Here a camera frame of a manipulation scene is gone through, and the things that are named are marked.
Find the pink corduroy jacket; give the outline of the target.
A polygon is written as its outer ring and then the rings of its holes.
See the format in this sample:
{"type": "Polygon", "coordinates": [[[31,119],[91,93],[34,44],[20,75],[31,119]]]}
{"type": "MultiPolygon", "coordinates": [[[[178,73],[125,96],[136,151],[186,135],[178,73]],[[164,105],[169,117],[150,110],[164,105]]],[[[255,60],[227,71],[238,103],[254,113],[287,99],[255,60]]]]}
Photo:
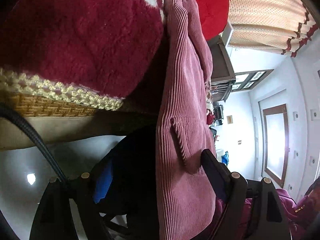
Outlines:
{"type": "Polygon", "coordinates": [[[213,151],[206,87],[213,71],[195,0],[164,0],[170,40],[156,132],[160,239],[192,239],[212,221],[215,193],[200,164],[213,151]]]}

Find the magenta garment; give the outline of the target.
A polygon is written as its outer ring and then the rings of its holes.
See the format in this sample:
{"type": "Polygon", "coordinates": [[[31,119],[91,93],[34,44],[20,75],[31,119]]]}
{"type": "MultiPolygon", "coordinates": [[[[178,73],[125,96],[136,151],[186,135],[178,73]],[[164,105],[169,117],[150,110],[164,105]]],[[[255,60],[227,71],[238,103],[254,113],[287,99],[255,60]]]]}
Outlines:
{"type": "MultiPolygon", "coordinates": [[[[319,214],[319,177],[310,185],[304,197],[296,203],[285,189],[276,189],[280,201],[289,221],[292,239],[301,239],[308,227],[319,214]]],[[[241,222],[235,239],[244,239],[245,231],[249,223],[252,198],[245,200],[241,222]]],[[[223,211],[223,201],[216,198],[213,227],[216,226],[223,211]]]]}

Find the brown framed window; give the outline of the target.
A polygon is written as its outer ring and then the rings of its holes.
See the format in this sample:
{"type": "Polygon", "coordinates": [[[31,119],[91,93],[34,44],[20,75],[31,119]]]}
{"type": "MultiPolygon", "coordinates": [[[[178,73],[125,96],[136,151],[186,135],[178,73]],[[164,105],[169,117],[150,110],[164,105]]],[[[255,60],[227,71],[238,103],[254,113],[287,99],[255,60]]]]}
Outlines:
{"type": "Polygon", "coordinates": [[[264,172],[283,187],[289,159],[289,120],[286,105],[263,109],[263,119],[264,172]]]}

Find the floral maroon sofa blanket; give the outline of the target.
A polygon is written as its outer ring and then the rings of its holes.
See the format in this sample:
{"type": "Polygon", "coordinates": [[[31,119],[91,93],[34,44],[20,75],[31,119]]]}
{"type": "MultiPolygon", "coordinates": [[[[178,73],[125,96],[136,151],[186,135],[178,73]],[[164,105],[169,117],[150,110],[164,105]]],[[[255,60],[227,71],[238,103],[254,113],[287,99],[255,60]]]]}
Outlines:
{"type": "Polygon", "coordinates": [[[164,0],[1,0],[1,92],[143,109],[161,92],[164,0]]]}

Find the beige dotted curtain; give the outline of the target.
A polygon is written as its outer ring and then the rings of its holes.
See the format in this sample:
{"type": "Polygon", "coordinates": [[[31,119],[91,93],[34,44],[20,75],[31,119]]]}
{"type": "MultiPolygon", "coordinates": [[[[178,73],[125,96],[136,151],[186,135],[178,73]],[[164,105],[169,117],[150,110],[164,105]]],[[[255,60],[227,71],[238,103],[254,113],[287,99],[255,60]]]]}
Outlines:
{"type": "Polygon", "coordinates": [[[231,0],[229,46],[295,57],[319,29],[301,0],[231,0]]]}

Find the red velvet backrest cover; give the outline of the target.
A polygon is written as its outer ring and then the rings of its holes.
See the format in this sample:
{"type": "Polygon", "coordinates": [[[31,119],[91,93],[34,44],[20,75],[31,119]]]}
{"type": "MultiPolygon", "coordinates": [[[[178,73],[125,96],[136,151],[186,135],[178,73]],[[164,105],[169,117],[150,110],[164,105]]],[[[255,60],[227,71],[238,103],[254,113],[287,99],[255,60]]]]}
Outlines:
{"type": "Polygon", "coordinates": [[[208,41],[223,32],[229,11],[230,0],[196,0],[199,7],[201,28],[208,41]]]}

